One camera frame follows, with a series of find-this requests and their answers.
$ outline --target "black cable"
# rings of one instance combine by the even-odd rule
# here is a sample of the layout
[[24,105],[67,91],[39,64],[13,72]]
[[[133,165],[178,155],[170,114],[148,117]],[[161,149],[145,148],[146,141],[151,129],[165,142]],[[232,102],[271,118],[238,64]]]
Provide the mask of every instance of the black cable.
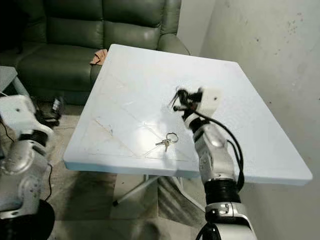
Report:
[[6,125],[4,125],[4,123],[2,121],[0,121],[0,123],[2,124],[2,126],[4,127],[5,130],[5,135],[14,143],[15,141],[9,136]]
[[49,183],[49,195],[45,198],[45,202],[51,197],[52,194],[52,188],[51,188],[51,174],[52,174],[52,165],[50,163],[48,163],[49,167],[50,167],[50,173],[49,173],[49,177],[48,177],[48,183]]
[[232,141],[230,141],[230,140],[227,140],[226,142],[227,142],[228,144],[231,144],[231,146],[232,146],[232,148],[233,148],[233,152],[234,152],[235,158],[236,158],[236,162],[238,163],[239,168],[243,168],[244,166],[243,166],[243,164],[241,165],[241,163],[240,163],[240,158],[239,158],[238,152],[237,152],[237,150],[236,150],[236,146],[235,146],[234,143],[233,143]]
[[233,133],[224,125],[222,124],[221,122],[219,122],[218,120],[215,120],[211,117],[208,117],[206,115],[203,115],[202,113],[200,112],[197,112],[195,110],[192,110],[191,108],[189,108],[191,111],[193,111],[196,115],[198,115],[199,117],[201,118],[204,118],[210,122],[213,122],[215,124],[217,124],[218,126],[220,126],[221,128],[223,128],[229,135],[230,137],[232,138],[232,140],[234,141],[237,149],[238,149],[238,152],[239,152],[239,156],[238,154],[236,154],[236,158],[237,159],[237,162],[238,162],[238,166],[239,166],[239,176],[238,176],[238,181],[237,181],[237,188],[238,188],[238,191],[240,192],[240,190],[242,189],[242,187],[244,186],[245,184],[245,176],[244,176],[244,173],[243,173],[243,169],[244,169],[244,156],[242,154],[242,150],[241,150],[241,147],[240,147],[240,144],[238,142],[238,140],[236,139],[236,137],[233,135]]
[[230,140],[227,140],[227,143],[231,144],[233,151],[234,151],[235,158],[236,158],[236,162],[238,163],[239,176],[238,176],[237,188],[238,188],[238,191],[240,192],[240,190],[242,189],[242,187],[245,184],[244,162],[243,162],[243,160],[240,161],[240,158],[238,156],[238,153],[237,153],[237,150],[236,150],[234,143]]
[[204,234],[205,228],[209,225],[209,223],[206,223],[201,230],[199,231],[198,235],[196,236],[195,240],[200,240],[202,235]]

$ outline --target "keyring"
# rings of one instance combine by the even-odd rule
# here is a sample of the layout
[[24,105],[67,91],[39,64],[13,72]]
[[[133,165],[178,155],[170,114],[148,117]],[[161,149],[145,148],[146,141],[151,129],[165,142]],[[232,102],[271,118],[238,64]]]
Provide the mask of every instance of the keyring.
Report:
[[[171,138],[169,138],[170,135],[174,135],[176,140],[172,140]],[[178,135],[174,132],[168,132],[166,135],[165,135],[165,139],[167,139],[170,143],[172,144],[175,144],[176,142],[178,142],[179,138],[178,138]]]

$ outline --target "orange cloth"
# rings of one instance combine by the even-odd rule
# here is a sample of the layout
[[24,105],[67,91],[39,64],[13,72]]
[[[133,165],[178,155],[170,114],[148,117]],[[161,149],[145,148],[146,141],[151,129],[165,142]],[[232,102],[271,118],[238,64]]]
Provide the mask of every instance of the orange cloth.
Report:
[[92,61],[90,62],[90,64],[103,65],[105,62],[105,59],[107,57],[107,54],[108,54],[107,49],[101,49],[99,51],[96,51],[94,53],[94,57],[93,57]]

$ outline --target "white table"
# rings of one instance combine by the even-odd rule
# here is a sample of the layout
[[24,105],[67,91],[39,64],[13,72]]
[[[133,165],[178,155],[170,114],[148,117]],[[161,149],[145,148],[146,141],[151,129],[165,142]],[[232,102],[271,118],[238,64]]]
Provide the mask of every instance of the white table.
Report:
[[18,94],[29,96],[27,90],[20,82],[18,73],[14,67],[0,66],[0,92],[12,83]]
[[[312,179],[290,139],[236,62],[113,44],[64,154],[67,168],[197,177],[192,134],[167,105],[176,87],[215,87],[213,117],[237,137],[246,182],[304,185]],[[165,153],[155,143],[179,135]]]

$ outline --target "leather couch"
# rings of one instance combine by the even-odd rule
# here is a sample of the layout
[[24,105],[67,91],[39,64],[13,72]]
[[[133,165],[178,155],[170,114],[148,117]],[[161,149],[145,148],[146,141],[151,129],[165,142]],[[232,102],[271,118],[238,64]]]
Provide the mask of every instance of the leather couch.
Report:
[[62,95],[83,105],[101,66],[89,62],[111,44],[188,55],[177,38],[181,0],[19,0],[28,15],[23,52],[0,53],[31,95]]

